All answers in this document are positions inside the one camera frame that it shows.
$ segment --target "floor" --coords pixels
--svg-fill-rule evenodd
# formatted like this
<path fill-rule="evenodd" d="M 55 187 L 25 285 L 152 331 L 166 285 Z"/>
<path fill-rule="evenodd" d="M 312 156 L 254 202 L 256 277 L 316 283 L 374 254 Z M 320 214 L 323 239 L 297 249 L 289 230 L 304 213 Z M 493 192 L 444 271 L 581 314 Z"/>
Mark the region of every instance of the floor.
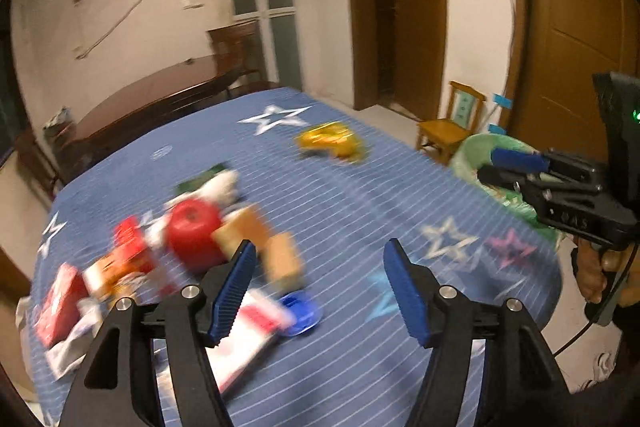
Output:
<path fill-rule="evenodd" d="M 375 105 L 362 111 L 320 98 L 324 103 L 338 108 L 364 123 L 380 129 L 410 147 L 415 145 L 415 121 L 399 114 L 401 111 Z M 586 323 L 584 299 L 578 291 L 571 267 L 571 251 L 574 244 L 570 239 L 562 241 L 558 248 L 558 259 L 562 269 L 562 293 L 554 315 L 542 331 L 545 340 L 554 351 L 574 336 Z M 573 346 L 558 356 L 558 365 L 564 374 L 567 386 L 576 391 L 594 378 L 594 362 L 601 353 L 615 355 L 620 343 L 620 330 L 613 324 L 603 328 L 592 326 Z"/>

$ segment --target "yellow snack package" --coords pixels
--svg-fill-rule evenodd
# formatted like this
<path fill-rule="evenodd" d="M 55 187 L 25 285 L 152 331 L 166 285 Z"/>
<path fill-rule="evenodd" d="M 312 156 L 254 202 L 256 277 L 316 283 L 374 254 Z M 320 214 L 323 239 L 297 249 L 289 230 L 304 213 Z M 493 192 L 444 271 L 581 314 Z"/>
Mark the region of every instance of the yellow snack package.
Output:
<path fill-rule="evenodd" d="M 360 137 L 341 122 L 323 123 L 298 135 L 302 152 L 321 152 L 356 163 L 366 157 L 366 149 Z"/>

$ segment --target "pink star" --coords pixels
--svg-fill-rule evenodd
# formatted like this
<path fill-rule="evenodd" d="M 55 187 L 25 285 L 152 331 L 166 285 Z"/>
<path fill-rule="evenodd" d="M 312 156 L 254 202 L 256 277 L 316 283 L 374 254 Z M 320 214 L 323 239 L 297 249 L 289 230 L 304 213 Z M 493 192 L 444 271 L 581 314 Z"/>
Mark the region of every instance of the pink star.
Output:
<path fill-rule="evenodd" d="M 511 264 L 527 265 L 526 257 L 536 250 L 536 247 L 523 243 L 514 229 L 509 229 L 504 239 L 489 237 L 485 243 L 500 255 L 500 269 L 511 266 Z"/>

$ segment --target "wooden chair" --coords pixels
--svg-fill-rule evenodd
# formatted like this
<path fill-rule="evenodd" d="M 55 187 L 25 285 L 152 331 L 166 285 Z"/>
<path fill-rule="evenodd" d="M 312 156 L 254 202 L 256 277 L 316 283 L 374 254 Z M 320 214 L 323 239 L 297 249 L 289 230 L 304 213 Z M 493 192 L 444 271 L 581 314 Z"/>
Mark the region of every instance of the wooden chair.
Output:
<path fill-rule="evenodd" d="M 40 148 L 33 129 L 27 127 L 20 136 L 15 139 L 15 150 L 18 153 L 18 162 L 25 167 L 29 175 L 44 190 L 49 200 L 53 201 L 57 191 L 65 186 L 65 181 L 56 166 Z"/>
<path fill-rule="evenodd" d="M 478 130 L 478 123 L 486 97 L 473 87 L 451 81 L 451 95 L 447 117 L 418 124 L 415 150 L 433 147 L 434 159 L 448 165 L 460 144 Z"/>
<path fill-rule="evenodd" d="M 207 31 L 218 74 L 240 68 L 240 76 L 257 73 L 266 81 L 258 21 L 248 21 Z"/>

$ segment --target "blue lid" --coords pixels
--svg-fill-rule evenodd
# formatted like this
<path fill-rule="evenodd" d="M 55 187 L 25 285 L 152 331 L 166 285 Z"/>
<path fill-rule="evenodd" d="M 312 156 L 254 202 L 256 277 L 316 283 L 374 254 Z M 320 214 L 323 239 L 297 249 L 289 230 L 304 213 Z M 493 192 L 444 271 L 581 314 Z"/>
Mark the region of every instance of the blue lid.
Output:
<path fill-rule="evenodd" d="M 320 308 L 302 290 L 285 295 L 280 303 L 296 317 L 296 323 L 282 332 L 285 337 L 295 337 L 320 322 Z"/>

